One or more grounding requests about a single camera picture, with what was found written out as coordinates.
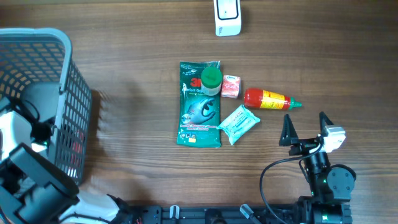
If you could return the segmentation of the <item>green lid plastic jar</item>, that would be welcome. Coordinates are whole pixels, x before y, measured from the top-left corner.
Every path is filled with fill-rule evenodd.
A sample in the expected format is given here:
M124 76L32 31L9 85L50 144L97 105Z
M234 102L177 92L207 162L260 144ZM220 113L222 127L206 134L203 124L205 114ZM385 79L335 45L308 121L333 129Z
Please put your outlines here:
M208 96L217 95L221 91L223 75L216 67L205 68L201 73L201 90Z

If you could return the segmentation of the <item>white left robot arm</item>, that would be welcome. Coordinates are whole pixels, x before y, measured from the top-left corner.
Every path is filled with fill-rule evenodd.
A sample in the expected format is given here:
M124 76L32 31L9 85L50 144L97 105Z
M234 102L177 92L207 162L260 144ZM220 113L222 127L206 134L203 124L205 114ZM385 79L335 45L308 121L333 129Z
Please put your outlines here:
M35 106L1 100L1 218L5 223L132 223L129 205L79 190L73 179L32 148L53 134Z

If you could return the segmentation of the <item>red sauce bottle green cap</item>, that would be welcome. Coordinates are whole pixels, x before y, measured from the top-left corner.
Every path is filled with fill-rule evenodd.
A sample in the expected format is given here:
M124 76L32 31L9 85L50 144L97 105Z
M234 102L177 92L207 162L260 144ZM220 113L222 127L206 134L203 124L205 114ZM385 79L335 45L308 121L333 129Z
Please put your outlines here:
M243 104L248 108L267 110L292 110L302 107L301 102L293 97L257 88L249 88L245 91Z

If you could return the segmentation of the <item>teal wet wipes pack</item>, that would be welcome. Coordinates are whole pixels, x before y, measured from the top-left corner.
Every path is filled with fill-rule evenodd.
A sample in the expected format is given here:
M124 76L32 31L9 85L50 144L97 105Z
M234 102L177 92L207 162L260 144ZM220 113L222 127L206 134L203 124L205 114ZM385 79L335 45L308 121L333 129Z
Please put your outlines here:
M261 120L249 111L244 105L240 105L233 111L226 119L224 119L216 128L222 130L228 137L231 145L247 131L249 131L255 124Z

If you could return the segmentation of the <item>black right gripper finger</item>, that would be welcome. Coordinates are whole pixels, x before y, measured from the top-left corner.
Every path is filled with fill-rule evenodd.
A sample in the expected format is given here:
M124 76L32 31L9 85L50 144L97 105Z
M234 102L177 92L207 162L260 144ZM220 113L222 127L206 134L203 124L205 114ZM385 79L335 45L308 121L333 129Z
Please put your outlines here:
M326 135L326 127L333 126L334 123L328 118L328 116L322 111L319 113L319 120L320 120L320 131L321 135Z
M279 145L280 146L291 146L299 143L299 137L293 126L292 120L289 114L284 116L284 122L282 132L280 135Z

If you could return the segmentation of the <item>green 3M gloves packet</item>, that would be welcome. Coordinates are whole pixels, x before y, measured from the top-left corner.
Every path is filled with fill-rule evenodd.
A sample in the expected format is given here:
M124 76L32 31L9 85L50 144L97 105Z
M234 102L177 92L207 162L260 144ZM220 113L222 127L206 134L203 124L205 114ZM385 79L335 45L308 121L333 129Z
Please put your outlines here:
M201 73L220 61L180 62L180 115L177 144L190 147L220 147L220 92L208 96L201 90Z

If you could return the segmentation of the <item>orange tissue pack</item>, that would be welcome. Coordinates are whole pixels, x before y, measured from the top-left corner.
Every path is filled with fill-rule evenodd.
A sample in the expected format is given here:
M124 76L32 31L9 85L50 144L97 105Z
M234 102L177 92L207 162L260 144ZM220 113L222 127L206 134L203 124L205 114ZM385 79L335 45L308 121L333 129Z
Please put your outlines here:
M224 75L222 86L221 86L221 96L223 98L235 98L237 99L241 91L241 78Z

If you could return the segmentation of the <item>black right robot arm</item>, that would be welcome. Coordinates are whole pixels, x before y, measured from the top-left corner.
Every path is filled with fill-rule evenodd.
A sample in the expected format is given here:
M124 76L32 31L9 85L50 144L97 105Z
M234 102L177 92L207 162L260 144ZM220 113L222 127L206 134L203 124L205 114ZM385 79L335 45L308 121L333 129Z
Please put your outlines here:
M343 164L330 164L328 154L346 139L342 126L333 124L324 112L319 114L320 134L300 139L289 115L284 116L280 146L289 146L290 156L302 156L299 166L312 195L301 196L293 205L291 223L352 223L349 202L356 173Z

